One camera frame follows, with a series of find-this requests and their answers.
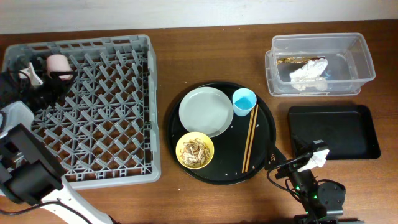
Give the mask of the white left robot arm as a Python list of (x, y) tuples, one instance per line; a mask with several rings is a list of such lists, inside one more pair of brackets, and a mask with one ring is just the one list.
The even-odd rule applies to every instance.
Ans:
[(26, 72), (1, 73), (1, 192), (16, 204), (52, 212), (67, 223), (114, 223), (114, 219), (88, 203), (65, 178), (55, 156), (33, 135), (34, 114), (28, 107), (48, 106), (64, 97), (76, 72), (50, 72), (44, 84), (33, 89)]

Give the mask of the light blue plastic cup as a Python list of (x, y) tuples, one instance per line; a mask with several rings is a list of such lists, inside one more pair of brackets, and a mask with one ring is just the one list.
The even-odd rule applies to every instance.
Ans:
[(246, 116), (257, 104), (257, 96), (248, 88), (240, 88), (233, 93), (232, 102), (234, 113), (237, 116)]

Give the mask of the pink plastic cup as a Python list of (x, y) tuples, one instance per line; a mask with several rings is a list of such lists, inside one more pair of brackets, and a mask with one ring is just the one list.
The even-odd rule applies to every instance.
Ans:
[(52, 72), (71, 72), (71, 66), (68, 59), (64, 55), (55, 54), (47, 57), (47, 76), (50, 77)]

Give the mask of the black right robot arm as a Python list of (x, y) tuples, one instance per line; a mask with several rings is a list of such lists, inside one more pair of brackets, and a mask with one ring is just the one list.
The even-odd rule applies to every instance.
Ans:
[(287, 177), (292, 181), (291, 193), (307, 210), (316, 212), (318, 203), (318, 188), (311, 171), (299, 172), (301, 162), (307, 162), (309, 154), (305, 153), (298, 159), (287, 160), (278, 148), (275, 147), (276, 128), (271, 111), (265, 102), (257, 98), (259, 109), (256, 124), (259, 125), (254, 132), (251, 146), (248, 171), (241, 173), (240, 168), (244, 157), (244, 142), (246, 142), (245, 130), (249, 127), (249, 117), (234, 116), (232, 127), (224, 133), (211, 137), (215, 147), (215, 155), (211, 162), (201, 169), (182, 169), (193, 178), (213, 185), (232, 185), (244, 182), (255, 176), (261, 169), (268, 173), (277, 171), (278, 179)]

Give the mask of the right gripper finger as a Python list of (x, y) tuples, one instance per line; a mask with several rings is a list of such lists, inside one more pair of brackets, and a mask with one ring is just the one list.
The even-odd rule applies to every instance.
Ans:
[(286, 160), (286, 157), (281, 153), (281, 151), (275, 146), (271, 141), (267, 143), (266, 147), (266, 161), (264, 165), (265, 170), (271, 170), (282, 164)]
[(292, 149), (295, 157), (299, 157), (313, 152), (310, 143), (304, 141), (297, 135), (293, 134), (292, 137)]

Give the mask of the grey round plate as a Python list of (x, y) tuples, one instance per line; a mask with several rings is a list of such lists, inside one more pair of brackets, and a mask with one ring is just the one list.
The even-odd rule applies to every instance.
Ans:
[(229, 128), (234, 112), (224, 92), (213, 87), (199, 87), (183, 97), (178, 115), (188, 132), (200, 132), (212, 138)]

